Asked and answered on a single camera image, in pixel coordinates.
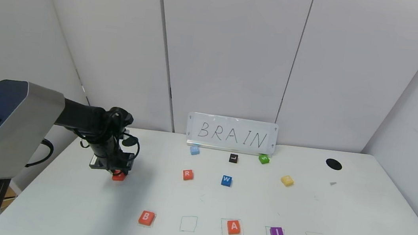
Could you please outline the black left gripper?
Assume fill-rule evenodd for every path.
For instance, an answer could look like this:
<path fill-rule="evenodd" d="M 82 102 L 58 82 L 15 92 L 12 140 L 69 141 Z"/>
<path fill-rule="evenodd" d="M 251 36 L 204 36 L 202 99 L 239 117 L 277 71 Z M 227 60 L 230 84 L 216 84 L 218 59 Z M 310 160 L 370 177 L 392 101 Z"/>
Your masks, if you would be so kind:
<path fill-rule="evenodd" d="M 89 146 L 94 153 L 94 158 L 89 166 L 92 169 L 105 170 L 116 176 L 118 173 L 128 175 L 135 160 L 133 152 L 123 151 L 119 140 L 109 136 L 99 141 L 89 140 Z"/>

